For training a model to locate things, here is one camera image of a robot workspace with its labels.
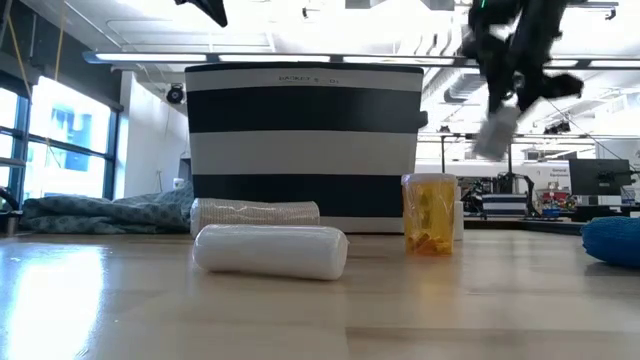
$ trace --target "table surface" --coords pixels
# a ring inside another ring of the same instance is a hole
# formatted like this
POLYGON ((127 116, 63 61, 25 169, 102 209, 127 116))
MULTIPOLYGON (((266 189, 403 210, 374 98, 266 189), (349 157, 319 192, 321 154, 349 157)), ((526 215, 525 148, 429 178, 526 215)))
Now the table surface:
POLYGON ((579 237, 350 240, 337 282, 207 274, 187 237, 0 240, 0 358, 638 359, 640 273, 579 237))

